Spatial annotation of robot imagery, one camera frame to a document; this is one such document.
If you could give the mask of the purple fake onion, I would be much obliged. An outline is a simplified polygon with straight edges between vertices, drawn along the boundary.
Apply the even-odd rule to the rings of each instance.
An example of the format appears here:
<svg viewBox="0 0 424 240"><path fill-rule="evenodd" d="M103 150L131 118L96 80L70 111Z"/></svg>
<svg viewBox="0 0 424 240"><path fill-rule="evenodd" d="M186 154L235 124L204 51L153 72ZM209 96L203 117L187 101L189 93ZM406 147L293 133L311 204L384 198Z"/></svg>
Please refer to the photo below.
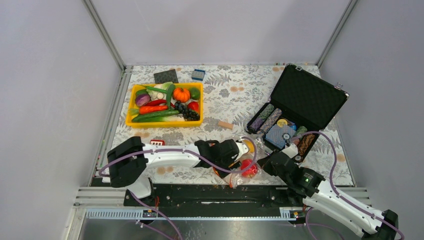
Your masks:
<svg viewBox="0 0 424 240"><path fill-rule="evenodd" d="M139 94L135 98L135 105L137 107L142 107L142 106L145 106L150 101L151 101L151 97L148 93Z"/></svg>

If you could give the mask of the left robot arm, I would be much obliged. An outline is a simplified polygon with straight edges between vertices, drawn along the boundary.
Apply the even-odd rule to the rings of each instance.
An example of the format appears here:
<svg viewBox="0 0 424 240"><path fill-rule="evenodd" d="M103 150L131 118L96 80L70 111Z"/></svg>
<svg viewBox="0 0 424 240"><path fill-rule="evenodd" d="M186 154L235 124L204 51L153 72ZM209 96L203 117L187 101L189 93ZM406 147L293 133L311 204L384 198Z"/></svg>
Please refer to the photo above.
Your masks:
<svg viewBox="0 0 424 240"><path fill-rule="evenodd" d="M155 200L152 181L143 175L151 168L214 168L231 173L238 160L250 151L242 140L198 140L187 145L154 145L131 137L107 153L107 164L98 174L113 188L126 188L144 206Z"/></svg>

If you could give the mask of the dark green fake pepper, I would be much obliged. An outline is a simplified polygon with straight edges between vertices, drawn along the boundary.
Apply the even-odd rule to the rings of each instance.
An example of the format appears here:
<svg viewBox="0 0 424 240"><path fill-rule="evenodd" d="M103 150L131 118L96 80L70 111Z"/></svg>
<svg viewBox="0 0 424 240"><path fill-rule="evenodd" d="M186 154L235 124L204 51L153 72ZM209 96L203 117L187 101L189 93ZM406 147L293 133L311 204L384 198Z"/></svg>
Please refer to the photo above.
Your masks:
<svg viewBox="0 0 424 240"><path fill-rule="evenodd" d="M176 86L173 83L171 83L166 90L165 100L166 100L166 106L167 106L168 110L171 109L171 99L173 97L173 92L174 92L175 89L176 89Z"/></svg>

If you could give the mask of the clear zip top bag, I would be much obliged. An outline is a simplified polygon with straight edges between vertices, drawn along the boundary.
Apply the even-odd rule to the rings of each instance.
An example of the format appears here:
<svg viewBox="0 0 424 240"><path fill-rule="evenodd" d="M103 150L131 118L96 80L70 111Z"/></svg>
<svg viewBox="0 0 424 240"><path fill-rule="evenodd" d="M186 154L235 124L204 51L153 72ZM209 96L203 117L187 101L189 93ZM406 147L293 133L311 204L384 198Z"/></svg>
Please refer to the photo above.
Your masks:
<svg viewBox="0 0 424 240"><path fill-rule="evenodd" d="M265 185L273 180L273 177L266 173L259 163L259 160L267 157L272 151L265 146L265 142L257 134L251 138L253 141L240 140L246 145L247 153L229 167L231 173L213 168L215 174L222 178L230 188L241 185Z"/></svg>

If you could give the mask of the orange fake carrot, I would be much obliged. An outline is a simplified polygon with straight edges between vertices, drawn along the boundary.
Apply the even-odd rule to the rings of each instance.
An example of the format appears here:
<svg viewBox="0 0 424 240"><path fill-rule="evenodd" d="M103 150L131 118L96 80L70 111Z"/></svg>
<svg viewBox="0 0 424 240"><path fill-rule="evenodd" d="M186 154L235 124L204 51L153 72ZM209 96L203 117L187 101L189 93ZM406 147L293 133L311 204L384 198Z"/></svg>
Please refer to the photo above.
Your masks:
<svg viewBox="0 0 424 240"><path fill-rule="evenodd" d="M141 106L138 109L138 113L140 115L145 115L145 114L150 114L150 113L154 113L154 112L160 112L160 111L166 111L168 110L168 106L167 105L156 105L156 106Z"/></svg>

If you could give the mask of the red fake apple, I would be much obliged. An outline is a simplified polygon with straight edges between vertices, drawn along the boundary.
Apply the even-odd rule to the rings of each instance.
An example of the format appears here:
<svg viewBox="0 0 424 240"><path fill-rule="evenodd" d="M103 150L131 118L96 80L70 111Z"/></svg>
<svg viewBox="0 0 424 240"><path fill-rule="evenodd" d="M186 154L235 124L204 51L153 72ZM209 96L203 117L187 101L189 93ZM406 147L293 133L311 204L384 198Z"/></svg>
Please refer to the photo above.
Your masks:
<svg viewBox="0 0 424 240"><path fill-rule="evenodd" d="M258 167L256 164L253 164L252 166L250 166L253 163L252 159L244 159L241 161L241 170L245 170L244 172L241 173L241 176L244 178L252 178L254 177L258 172Z"/></svg>

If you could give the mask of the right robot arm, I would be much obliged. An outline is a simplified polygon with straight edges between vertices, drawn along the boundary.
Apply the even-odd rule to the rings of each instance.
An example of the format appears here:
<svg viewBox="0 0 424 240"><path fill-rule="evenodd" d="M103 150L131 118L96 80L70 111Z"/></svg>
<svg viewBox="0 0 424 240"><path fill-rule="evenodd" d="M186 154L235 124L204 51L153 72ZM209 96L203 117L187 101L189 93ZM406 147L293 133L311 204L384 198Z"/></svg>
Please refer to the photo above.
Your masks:
<svg viewBox="0 0 424 240"><path fill-rule="evenodd" d="M258 164L267 174L286 183L286 198L291 205L303 203L319 210L363 240L396 238L399 221L395 212L375 209L345 194L320 173L299 166L283 151L260 159Z"/></svg>

